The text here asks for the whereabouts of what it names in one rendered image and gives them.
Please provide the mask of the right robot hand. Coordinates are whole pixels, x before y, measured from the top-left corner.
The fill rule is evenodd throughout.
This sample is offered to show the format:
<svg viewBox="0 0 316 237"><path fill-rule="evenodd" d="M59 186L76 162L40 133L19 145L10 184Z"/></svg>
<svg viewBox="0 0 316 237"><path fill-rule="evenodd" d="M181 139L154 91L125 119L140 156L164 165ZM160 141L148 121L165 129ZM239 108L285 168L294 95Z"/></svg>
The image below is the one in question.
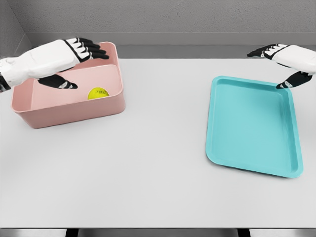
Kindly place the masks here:
<svg viewBox="0 0 316 237"><path fill-rule="evenodd" d="M298 87L309 82L316 75L316 51L297 45L269 44L247 54L247 57L262 57L277 64L295 69L296 72L276 89Z"/></svg>

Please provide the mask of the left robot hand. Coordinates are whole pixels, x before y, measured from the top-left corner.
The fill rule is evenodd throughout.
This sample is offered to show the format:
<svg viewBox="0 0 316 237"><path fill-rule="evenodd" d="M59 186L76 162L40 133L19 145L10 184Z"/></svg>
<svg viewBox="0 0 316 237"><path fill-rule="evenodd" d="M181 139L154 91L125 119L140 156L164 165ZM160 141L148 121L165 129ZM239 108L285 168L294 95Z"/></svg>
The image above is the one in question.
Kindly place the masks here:
<svg viewBox="0 0 316 237"><path fill-rule="evenodd" d="M58 39L33 48L26 53L27 78L58 89L77 89L78 86L58 73L92 59L108 60L101 46L85 38Z"/></svg>

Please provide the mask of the yellow tennis ball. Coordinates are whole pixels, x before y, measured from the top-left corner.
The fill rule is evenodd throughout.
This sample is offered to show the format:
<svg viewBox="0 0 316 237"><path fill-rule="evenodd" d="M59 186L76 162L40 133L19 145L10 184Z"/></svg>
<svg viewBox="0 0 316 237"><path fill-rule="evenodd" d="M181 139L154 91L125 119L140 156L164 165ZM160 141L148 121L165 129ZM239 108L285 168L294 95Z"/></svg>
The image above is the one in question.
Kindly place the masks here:
<svg viewBox="0 0 316 237"><path fill-rule="evenodd" d="M104 89L102 87L95 87L95 88L90 90L87 98L88 98L88 100L91 100L91 99L103 98L103 97L107 97L107 96L109 96L109 93L107 92L106 89Z"/></svg>

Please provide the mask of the pink plastic basket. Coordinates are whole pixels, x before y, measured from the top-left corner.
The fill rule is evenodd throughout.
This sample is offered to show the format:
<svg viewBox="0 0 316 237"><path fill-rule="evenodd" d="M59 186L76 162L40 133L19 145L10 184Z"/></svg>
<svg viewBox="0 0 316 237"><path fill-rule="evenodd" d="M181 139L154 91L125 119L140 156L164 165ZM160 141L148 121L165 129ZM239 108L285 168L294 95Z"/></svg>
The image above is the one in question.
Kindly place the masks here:
<svg viewBox="0 0 316 237"><path fill-rule="evenodd" d="M125 99L117 48L100 43L108 60L93 59L60 73L77 89L57 89L28 79L12 92L11 108L30 127L43 128L85 119L115 115L124 111ZM109 96L88 100L91 89L102 87Z"/></svg>

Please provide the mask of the blue plastic tray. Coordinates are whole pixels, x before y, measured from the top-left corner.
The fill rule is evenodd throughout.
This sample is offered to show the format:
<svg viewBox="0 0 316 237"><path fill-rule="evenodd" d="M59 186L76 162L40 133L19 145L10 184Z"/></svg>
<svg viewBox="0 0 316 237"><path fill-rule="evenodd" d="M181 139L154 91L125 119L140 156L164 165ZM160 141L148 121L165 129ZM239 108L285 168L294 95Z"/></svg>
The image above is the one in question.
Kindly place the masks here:
<svg viewBox="0 0 316 237"><path fill-rule="evenodd" d="M291 91L271 82L214 78L205 152L222 166L301 176L304 166Z"/></svg>

